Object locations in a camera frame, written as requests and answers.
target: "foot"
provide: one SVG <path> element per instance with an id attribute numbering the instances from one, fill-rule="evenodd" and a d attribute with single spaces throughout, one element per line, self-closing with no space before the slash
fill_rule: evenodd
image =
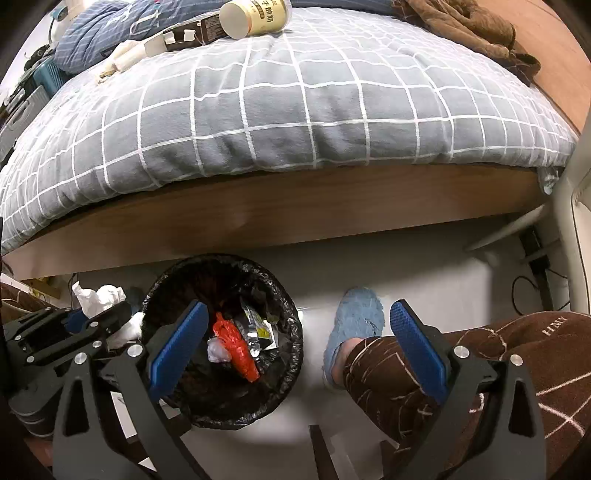
<path id="1" fill-rule="evenodd" d="M 383 329 L 384 308 L 374 291 L 348 290 L 336 311 L 335 327 L 324 351 L 323 371 L 329 385 L 343 388 L 343 368 L 351 350 L 363 339 L 381 336 Z"/>

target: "black garbage bag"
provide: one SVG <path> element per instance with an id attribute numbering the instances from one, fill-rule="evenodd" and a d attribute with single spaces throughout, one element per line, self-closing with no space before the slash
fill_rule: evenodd
<path id="1" fill-rule="evenodd" d="M 199 255 L 172 266 L 144 300 L 142 334 L 147 342 L 162 325 L 174 323 L 195 299 L 209 311 L 209 338 L 216 312 L 227 319 L 242 313 L 240 298 L 277 325 L 278 348 L 261 352 L 255 360 L 261 377 L 249 383 L 230 364 L 210 363 L 203 341 L 173 395 L 164 399 L 199 427 L 238 430 L 268 415 L 285 399 L 304 356 L 296 306 L 267 269 L 224 254 Z"/>

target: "slipper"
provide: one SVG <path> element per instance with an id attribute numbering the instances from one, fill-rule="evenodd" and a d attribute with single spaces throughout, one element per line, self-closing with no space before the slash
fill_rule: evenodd
<path id="1" fill-rule="evenodd" d="M 368 288 L 348 290 L 339 303 L 335 327 L 330 332 L 324 351 L 323 371 L 326 383 L 333 388 L 344 390 L 335 384 L 332 378 L 332 368 L 341 343 L 350 338 L 381 336 L 383 329 L 384 308 L 374 291 Z"/>

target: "white grid pattern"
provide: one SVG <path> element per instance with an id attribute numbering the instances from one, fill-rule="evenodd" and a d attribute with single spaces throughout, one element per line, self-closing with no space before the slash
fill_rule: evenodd
<path id="1" fill-rule="evenodd" d="M 392 161 L 563 166 L 576 137 L 495 62 L 390 17 L 289 29 L 66 85 L 0 174 L 2 253 L 75 208 L 171 181 Z"/>

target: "red plastic bag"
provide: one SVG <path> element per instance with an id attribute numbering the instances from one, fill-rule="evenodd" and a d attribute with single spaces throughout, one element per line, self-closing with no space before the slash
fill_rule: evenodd
<path id="1" fill-rule="evenodd" d="M 248 351 L 248 345 L 242 338 L 240 331 L 232 322 L 224 320 L 222 314 L 216 313 L 217 322 L 213 324 L 213 333 L 218 337 L 226 350 L 232 356 L 232 365 L 249 382 L 260 377 L 255 361 Z"/>

